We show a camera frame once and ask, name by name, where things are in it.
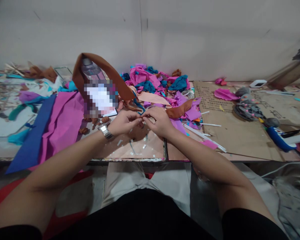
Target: black sleeve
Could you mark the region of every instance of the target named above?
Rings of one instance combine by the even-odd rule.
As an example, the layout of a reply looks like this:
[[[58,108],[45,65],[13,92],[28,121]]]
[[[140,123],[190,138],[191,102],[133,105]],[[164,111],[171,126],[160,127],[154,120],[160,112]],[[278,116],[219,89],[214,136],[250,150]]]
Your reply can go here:
[[[0,239],[33,239],[41,240],[42,235],[38,228],[30,225],[13,225],[0,228]]]
[[[267,217],[254,211],[233,208],[222,218],[223,239],[288,240],[286,234]]]

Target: person's left hand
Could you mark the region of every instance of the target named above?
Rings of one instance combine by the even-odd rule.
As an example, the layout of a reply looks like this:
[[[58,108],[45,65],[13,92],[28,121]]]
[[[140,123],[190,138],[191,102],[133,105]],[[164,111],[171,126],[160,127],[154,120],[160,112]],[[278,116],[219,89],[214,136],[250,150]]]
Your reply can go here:
[[[108,130],[113,136],[118,136],[128,133],[133,127],[142,124],[142,121],[137,112],[121,110],[108,126]]]

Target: black shirt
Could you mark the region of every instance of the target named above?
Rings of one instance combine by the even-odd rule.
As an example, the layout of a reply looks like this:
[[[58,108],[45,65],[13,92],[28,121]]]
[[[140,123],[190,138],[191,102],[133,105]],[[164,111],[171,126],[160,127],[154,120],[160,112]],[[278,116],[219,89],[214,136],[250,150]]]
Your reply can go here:
[[[236,208],[222,218],[223,239],[287,240],[270,219]],[[214,239],[182,212],[173,200],[152,189],[138,189],[87,216],[53,239]],[[0,228],[0,239],[42,239],[36,227]]]

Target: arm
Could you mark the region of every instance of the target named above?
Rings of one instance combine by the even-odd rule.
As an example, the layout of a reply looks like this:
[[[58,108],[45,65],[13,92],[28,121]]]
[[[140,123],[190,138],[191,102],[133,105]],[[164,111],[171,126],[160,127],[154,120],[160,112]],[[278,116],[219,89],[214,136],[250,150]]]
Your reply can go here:
[[[221,215],[231,208],[245,208],[274,221],[258,191],[229,160],[175,129],[163,108],[150,108],[143,116],[153,132],[167,138],[212,182]],[[154,117],[156,122],[153,124],[146,116]]]
[[[139,116],[121,111],[108,129],[114,136],[127,133],[142,121],[136,119]],[[97,131],[40,165],[0,204],[0,228],[26,224],[44,233],[65,185],[106,143],[102,132]]]

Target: small white box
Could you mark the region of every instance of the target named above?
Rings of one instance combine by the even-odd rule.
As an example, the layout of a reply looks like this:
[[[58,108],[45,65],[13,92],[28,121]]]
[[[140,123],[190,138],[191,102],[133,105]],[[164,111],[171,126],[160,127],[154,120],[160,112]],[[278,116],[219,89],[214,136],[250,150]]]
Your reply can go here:
[[[267,83],[266,80],[255,80],[250,84],[251,88],[260,88]]]

